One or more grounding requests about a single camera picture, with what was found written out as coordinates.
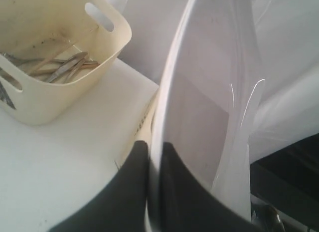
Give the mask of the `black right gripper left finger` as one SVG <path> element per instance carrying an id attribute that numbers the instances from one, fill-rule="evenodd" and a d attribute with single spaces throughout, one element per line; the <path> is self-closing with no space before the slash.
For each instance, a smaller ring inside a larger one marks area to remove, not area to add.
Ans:
<path id="1" fill-rule="evenodd" d="M 52 232 L 143 232 L 149 174 L 145 141 L 135 141 L 125 163 L 107 186 Z"/>

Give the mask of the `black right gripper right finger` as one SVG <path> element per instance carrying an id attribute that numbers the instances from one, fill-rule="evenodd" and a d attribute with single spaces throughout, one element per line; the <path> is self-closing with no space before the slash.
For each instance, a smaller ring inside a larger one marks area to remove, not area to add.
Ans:
<path id="1" fill-rule="evenodd" d="M 149 218 L 154 232 L 258 232 L 212 196 L 169 142 L 151 145 Z"/>

